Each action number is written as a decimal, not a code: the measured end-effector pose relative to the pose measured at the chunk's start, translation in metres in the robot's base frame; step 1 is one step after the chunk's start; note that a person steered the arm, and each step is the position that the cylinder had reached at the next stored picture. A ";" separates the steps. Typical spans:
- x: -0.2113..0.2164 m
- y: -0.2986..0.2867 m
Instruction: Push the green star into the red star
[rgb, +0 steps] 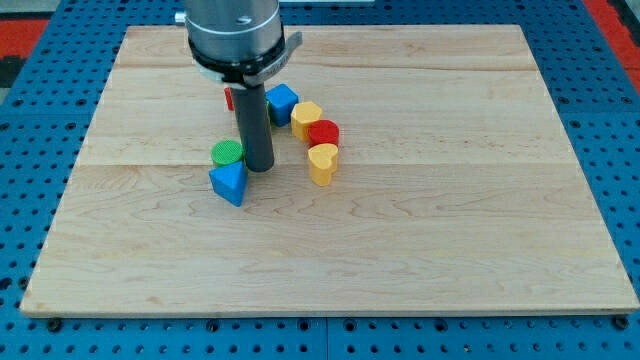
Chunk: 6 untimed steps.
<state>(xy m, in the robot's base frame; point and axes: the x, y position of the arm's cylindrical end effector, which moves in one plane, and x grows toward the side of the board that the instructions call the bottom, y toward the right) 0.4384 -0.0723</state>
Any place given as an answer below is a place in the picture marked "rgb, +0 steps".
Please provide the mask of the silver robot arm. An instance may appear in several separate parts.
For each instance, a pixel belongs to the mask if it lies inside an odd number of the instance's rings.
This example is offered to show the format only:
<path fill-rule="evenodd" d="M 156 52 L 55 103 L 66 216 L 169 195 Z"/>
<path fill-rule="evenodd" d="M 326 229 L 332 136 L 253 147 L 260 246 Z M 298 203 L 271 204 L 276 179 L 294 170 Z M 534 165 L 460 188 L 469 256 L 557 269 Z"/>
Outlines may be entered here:
<path fill-rule="evenodd" d="M 174 15 L 187 30 L 199 71 L 236 89 L 255 88 L 280 72 L 302 45 L 285 35 L 278 0 L 184 0 Z"/>

